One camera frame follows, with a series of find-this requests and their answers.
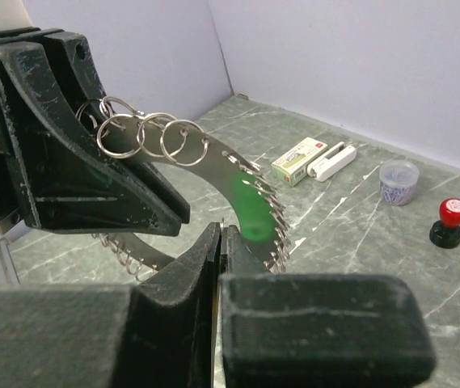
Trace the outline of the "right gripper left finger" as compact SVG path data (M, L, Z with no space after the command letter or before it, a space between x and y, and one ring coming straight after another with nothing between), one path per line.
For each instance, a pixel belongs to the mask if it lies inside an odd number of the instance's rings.
M0 387L211 387L221 227L139 285L0 285Z

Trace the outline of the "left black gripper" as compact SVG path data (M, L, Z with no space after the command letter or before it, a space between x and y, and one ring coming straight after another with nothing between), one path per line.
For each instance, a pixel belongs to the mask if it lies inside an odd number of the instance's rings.
M24 223L175 236L189 221L188 202L154 166L98 147L92 102L104 95L84 35L0 33L0 234Z

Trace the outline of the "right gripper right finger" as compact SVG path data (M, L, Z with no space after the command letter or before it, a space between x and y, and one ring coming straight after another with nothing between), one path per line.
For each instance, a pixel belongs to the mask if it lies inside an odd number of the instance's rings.
M415 387L437 355L418 302L380 274L274 275L235 226L222 238L228 387Z

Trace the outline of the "green tagged key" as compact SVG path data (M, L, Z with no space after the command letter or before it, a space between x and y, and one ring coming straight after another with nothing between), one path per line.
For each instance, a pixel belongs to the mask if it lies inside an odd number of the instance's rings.
M242 235L254 243L264 242L275 232L268 202L259 194L257 187L251 184L255 177L239 172L230 184L232 207L237 215Z

